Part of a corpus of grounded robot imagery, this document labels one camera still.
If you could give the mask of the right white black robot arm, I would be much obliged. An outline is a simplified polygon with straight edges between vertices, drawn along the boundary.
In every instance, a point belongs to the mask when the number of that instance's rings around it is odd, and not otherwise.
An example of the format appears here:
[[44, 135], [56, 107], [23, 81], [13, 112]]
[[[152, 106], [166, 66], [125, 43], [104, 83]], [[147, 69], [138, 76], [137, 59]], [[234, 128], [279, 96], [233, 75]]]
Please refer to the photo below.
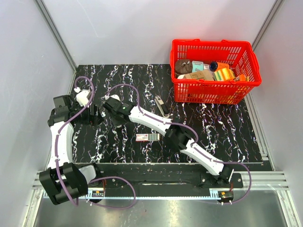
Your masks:
[[118, 126], [132, 122], [161, 134], [172, 149], [202, 165], [215, 178], [218, 186], [226, 187], [232, 182], [234, 169], [199, 146], [198, 135], [189, 126], [155, 115], [135, 103], [122, 103], [117, 95], [106, 97], [103, 107]]

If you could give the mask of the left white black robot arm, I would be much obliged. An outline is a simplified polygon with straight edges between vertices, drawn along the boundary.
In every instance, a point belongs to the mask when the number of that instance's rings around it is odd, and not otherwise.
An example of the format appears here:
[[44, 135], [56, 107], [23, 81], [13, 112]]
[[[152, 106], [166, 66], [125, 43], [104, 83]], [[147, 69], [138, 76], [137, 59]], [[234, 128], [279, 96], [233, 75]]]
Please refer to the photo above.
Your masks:
[[53, 99], [55, 108], [47, 121], [52, 134], [51, 157], [46, 170], [40, 172], [39, 181], [54, 205], [67, 201], [78, 203], [87, 195], [88, 184], [101, 185], [103, 176], [95, 163], [76, 167], [72, 160], [74, 123], [98, 126], [103, 117], [97, 105], [91, 102], [91, 92], [83, 90], [73, 100], [70, 95]]

